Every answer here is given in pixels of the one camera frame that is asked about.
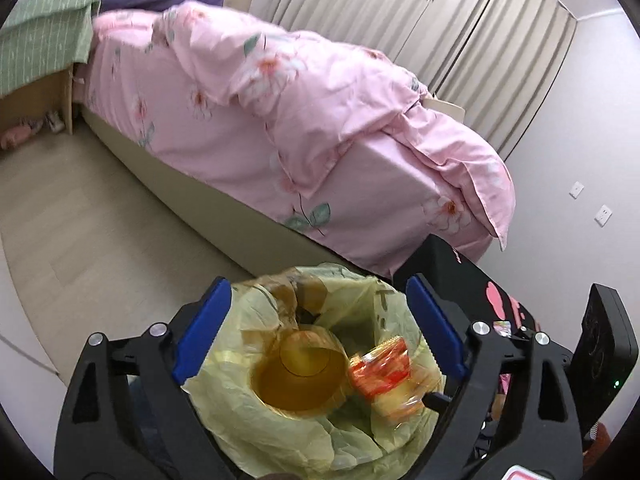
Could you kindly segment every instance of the pink bed sheet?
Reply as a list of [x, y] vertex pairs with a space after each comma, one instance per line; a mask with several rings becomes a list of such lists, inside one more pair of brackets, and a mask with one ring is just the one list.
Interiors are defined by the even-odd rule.
[[97, 18], [90, 62], [78, 73], [76, 99], [124, 136], [382, 276], [431, 233], [472, 260], [486, 251], [495, 233], [471, 213], [461, 191], [382, 131], [356, 138], [319, 189], [302, 196], [264, 121], [237, 103], [211, 103], [175, 53], [151, 41], [157, 18], [142, 11]]

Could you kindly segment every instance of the green striped cloth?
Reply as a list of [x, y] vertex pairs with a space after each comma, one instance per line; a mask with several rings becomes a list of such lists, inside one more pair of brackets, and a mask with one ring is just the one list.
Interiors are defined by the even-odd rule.
[[0, 28], [0, 96], [86, 62], [100, 0], [23, 0]]

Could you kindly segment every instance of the bed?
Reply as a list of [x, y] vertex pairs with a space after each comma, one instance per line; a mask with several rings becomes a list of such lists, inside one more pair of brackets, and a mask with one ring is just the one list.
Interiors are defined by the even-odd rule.
[[[175, 53], [151, 41], [157, 17], [112, 13], [74, 95], [89, 127], [139, 180], [250, 273], [333, 262], [388, 278], [430, 233], [474, 261], [497, 236], [486, 218], [461, 210], [459, 189], [382, 131], [356, 139], [312, 198], [298, 193], [264, 121], [237, 104], [207, 102]], [[499, 192], [510, 219], [509, 183]], [[455, 216], [426, 219], [447, 204]]]

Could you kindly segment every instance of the electrical outlet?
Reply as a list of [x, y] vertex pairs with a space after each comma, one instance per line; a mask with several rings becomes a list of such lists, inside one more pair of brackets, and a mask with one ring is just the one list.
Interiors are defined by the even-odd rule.
[[607, 220], [609, 220], [612, 214], [613, 211], [609, 207], [604, 205], [600, 208], [600, 211], [596, 213], [595, 221], [600, 227], [604, 227], [604, 224], [607, 223]]
[[581, 182], [576, 182], [574, 186], [571, 188], [571, 190], [569, 191], [569, 194], [572, 197], [574, 197], [574, 199], [578, 198], [578, 195], [580, 195], [583, 189], [584, 189], [584, 184]]

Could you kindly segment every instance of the blue gripper pad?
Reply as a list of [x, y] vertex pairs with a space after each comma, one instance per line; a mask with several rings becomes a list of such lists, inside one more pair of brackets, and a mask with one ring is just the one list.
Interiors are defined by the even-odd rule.
[[197, 375], [230, 308], [231, 284], [220, 280], [176, 345], [172, 376], [178, 385]]
[[440, 371], [461, 381], [468, 374], [465, 346], [438, 303], [416, 276], [406, 282], [406, 300]]

